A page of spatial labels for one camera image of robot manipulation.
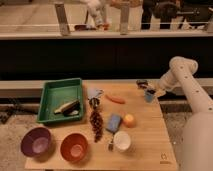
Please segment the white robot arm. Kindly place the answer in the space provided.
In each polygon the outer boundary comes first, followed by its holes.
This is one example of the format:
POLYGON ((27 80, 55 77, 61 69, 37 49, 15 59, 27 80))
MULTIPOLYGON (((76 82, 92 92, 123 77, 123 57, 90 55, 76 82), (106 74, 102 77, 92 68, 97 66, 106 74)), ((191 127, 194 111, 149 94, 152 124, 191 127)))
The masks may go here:
POLYGON ((171 91, 179 83, 186 96, 193 115, 183 129, 179 171, 213 171, 213 100, 193 77, 197 70, 195 60, 175 56, 158 84, 136 81, 139 89, 153 92, 171 91))

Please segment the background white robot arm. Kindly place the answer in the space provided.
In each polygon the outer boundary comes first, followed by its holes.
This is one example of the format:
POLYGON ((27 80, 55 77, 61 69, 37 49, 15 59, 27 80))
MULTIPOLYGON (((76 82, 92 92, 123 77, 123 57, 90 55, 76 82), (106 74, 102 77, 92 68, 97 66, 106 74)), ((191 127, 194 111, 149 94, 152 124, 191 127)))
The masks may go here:
POLYGON ((80 0, 86 5, 87 11, 92 17, 95 27, 107 30, 109 24, 107 22, 106 0, 80 0))

